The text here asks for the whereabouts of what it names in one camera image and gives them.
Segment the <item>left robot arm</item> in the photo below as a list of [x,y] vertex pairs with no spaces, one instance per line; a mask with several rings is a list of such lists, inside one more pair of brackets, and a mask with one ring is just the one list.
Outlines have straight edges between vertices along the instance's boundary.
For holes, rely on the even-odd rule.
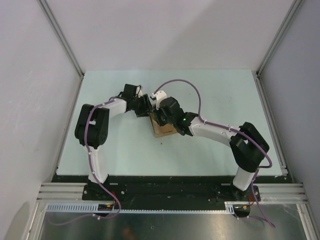
[[87,150],[90,173],[88,179],[96,183],[93,194],[100,200],[110,196],[111,188],[104,184],[108,178],[102,145],[106,142],[110,119],[133,111],[136,117],[148,117],[151,103],[147,94],[142,93],[141,85],[126,84],[123,91],[108,101],[96,106],[84,104],[76,123],[74,135]]

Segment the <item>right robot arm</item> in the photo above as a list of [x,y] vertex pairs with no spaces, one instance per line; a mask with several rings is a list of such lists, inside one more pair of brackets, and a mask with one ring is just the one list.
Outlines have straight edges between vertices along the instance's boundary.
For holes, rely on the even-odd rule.
[[159,126],[170,125],[182,136],[203,137],[231,148],[238,168],[230,194],[237,201],[247,197],[249,186],[270,149],[256,127],[250,122],[233,128],[201,120],[197,113],[184,112],[178,101],[165,93],[154,94],[151,99],[155,101],[151,109],[153,118]]

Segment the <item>brown cardboard express box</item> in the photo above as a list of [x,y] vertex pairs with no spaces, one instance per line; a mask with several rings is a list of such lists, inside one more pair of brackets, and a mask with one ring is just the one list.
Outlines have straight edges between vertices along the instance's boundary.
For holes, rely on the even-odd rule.
[[155,120],[154,120],[154,114],[149,114],[149,119],[151,122],[151,126],[153,129],[153,134],[155,138],[162,138],[169,135],[177,134],[177,130],[170,124],[166,124],[164,126],[160,126]]

